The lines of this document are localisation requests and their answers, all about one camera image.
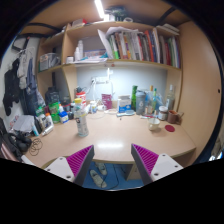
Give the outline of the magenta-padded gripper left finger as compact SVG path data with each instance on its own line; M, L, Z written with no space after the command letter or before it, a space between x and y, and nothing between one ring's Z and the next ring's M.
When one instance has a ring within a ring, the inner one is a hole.
M45 171L82 186L93 156L94 146L90 145L68 157L58 157Z

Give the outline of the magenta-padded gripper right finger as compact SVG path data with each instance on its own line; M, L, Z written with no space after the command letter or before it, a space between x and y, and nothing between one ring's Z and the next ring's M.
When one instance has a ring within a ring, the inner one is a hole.
M182 169L182 166L166 153L158 155L136 144L131 145L131 154L144 185Z

